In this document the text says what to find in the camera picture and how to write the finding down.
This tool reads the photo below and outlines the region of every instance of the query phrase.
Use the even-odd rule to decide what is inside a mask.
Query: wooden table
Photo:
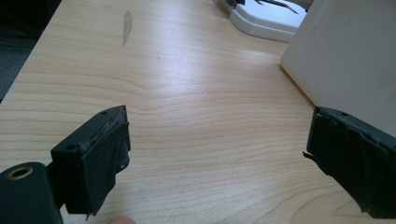
[[[303,158],[313,106],[279,65],[286,46],[212,0],[64,0],[0,105],[0,170],[48,164],[95,113],[127,105],[131,163],[88,223],[393,223]]]

